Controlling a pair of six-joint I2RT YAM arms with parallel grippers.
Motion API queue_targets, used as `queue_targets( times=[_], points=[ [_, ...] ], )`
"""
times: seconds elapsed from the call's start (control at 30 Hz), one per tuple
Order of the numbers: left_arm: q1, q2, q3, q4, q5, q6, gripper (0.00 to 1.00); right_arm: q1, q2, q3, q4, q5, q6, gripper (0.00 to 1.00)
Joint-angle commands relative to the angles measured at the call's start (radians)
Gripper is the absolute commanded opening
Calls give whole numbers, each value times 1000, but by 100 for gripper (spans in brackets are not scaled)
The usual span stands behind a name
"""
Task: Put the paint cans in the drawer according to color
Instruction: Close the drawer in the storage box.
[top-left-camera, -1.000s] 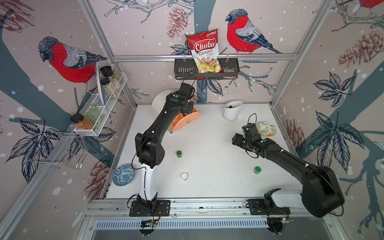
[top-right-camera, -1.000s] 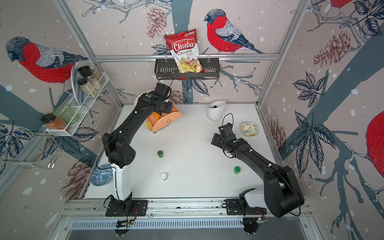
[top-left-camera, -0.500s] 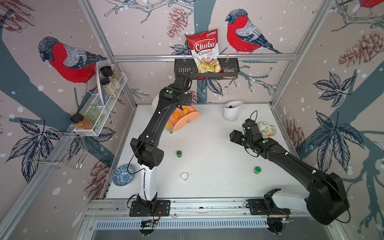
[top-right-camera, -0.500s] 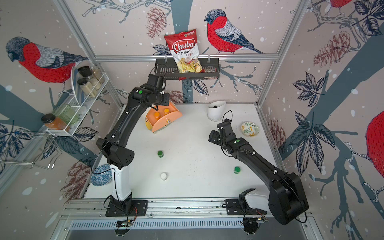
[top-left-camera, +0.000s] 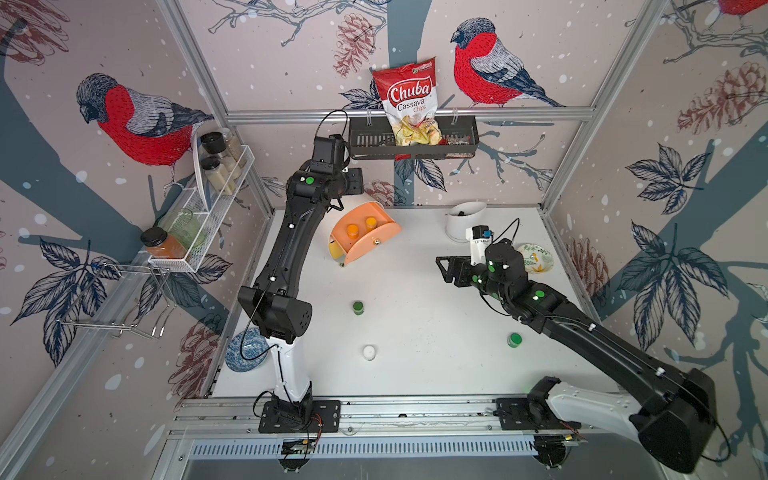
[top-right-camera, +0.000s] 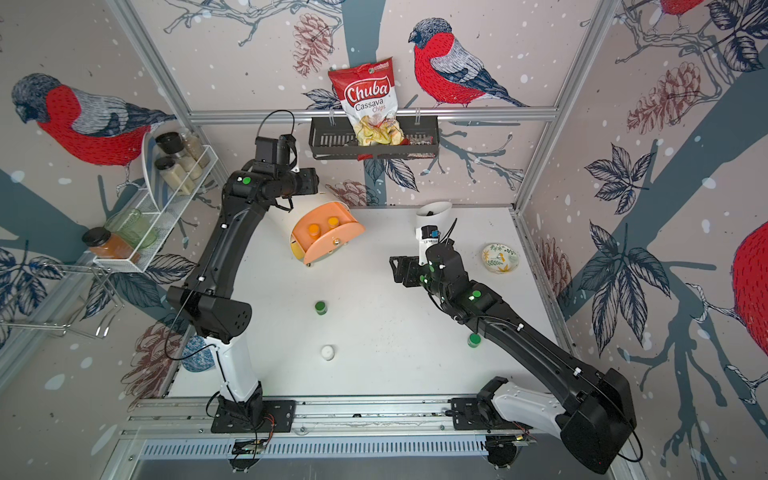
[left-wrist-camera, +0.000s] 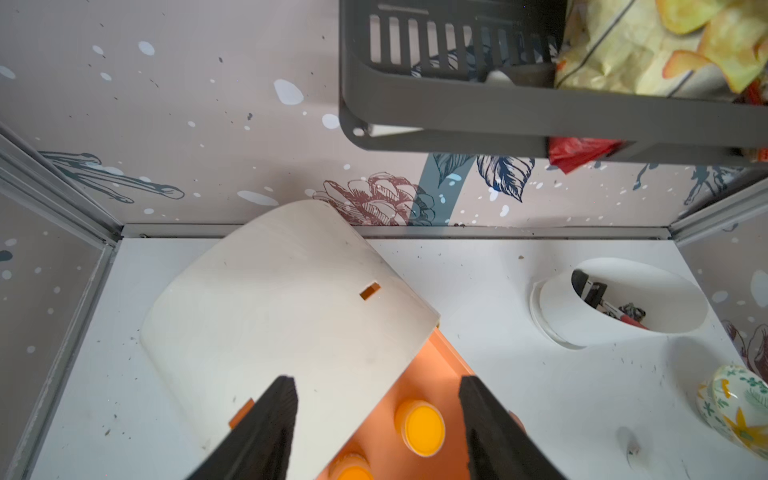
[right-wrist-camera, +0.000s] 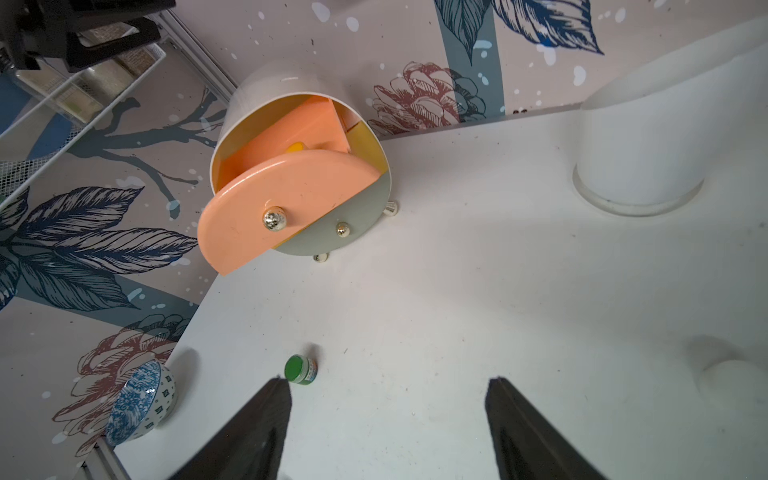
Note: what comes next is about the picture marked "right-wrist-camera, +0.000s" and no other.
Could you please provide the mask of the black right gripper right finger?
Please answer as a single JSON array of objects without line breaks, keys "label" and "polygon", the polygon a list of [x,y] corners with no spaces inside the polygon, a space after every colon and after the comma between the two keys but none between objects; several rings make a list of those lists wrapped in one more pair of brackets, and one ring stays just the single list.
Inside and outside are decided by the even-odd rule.
[{"label": "black right gripper right finger", "polygon": [[502,479],[605,479],[509,380],[489,381],[485,410]]}]

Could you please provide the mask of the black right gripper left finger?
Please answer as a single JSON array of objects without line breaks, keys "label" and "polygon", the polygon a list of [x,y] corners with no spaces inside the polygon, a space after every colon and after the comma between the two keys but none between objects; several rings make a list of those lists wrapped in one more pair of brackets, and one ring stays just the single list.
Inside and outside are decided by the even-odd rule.
[{"label": "black right gripper left finger", "polygon": [[277,479],[291,407],[290,383],[269,380],[172,477]]}]

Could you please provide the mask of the orange paint can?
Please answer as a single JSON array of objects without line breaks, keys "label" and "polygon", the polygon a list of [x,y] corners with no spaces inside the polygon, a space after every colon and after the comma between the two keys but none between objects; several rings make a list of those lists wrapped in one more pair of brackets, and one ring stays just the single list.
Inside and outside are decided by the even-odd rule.
[{"label": "orange paint can", "polygon": [[307,149],[307,146],[303,142],[296,142],[290,145],[287,149],[287,153],[301,152]]}]

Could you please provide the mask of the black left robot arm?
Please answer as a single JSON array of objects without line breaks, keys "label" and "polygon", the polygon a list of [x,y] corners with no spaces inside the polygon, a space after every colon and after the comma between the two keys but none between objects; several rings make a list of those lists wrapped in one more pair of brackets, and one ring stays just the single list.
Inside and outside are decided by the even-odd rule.
[{"label": "black left robot arm", "polygon": [[[160,40],[151,14],[172,9],[174,0],[59,1],[1,3],[1,49],[18,70],[38,70],[40,58],[63,61],[77,73],[120,54]],[[84,45],[79,36],[117,23],[136,31],[128,36]]]}]

